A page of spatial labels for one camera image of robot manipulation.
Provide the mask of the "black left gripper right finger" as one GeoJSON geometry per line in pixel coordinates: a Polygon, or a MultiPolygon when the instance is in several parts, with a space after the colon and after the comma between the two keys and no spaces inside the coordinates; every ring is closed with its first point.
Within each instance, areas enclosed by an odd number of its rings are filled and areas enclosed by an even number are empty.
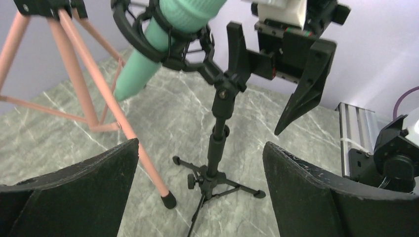
{"type": "Polygon", "coordinates": [[[419,197],[335,175],[272,142],[263,165],[283,237],[416,237],[419,197]]]}

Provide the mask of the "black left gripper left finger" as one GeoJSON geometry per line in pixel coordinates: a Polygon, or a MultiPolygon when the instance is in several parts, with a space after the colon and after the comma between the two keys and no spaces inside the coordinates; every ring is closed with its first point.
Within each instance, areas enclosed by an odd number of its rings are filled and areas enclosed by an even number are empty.
{"type": "Polygon", "coordinates": [[[115,237],[138,163],[138,139],[55,172],[0,187],[3,237],[115,237]]]}

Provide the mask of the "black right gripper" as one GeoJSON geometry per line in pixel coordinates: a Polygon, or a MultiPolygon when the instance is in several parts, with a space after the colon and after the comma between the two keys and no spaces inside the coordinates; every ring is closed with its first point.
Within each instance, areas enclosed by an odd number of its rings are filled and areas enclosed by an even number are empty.
{"type": "MultiPolygon", "coordinates": [[[[256,7],[251,3],[251,13],[256,7]]],[[[336,0],[308,0],[303,29],[266,20],[255,24],[259,53],[271,58],[261,63],[255,74],[267,79],[275,76],[298,83],[274,130],[279,135],[288,125],[319,105],[330,72],[337,44],[321,35],[331,23],[343,25],[351,9],[336,0]]],[[[249,54],[240,23],[227,25],[227,75],[244,92],[251,76],[249,54]]]]}

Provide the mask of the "black shock mount stand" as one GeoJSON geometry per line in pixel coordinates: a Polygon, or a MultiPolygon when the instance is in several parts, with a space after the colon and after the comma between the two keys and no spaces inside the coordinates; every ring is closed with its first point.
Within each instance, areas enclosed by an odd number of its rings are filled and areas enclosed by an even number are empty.
{"type": "Polygon", "coordinates": [[[187,177],[188,188],[194,189],[195,186],[199,186],[201,191],[197,210],[191,219],[192,224],[196,223],[199,211],[204,204],[212,199],[220,198],[239,190],[252,194],[255,198],[264,198],[266,196],[262,190],[254,190],[227,179],[226,174],[218,169],[226,139],[230,134],[226,121],[233,115],[235,100],[241,91],[229,78],[227,71],[223,71],[222,78],[217,83],[212,84],[212,86],[215,88],[215,96],[211,111],[215,117],[215,125],[209,137],[207,164],[199,167],[182,160],[178,156],[174,156],[172,159],[176,165],[187,167],[192,171],[187,177]]]}

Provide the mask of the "mint green toy microphone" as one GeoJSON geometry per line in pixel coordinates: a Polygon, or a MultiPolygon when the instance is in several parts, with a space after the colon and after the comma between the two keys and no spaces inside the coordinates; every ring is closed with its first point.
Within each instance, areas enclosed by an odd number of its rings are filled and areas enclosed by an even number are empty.
{"type": "Polygon", "coordinates": [[[151,0],[130,23],[130,0],[113,0],[113,17],[135,51],[118,77],[114,96],[126,100],[140,92],[164,66],[175,71],[199,72],[208,84],[223,71],[213,62],[214,44],[208,26],[224,6],[223,0],[151,0]]]}

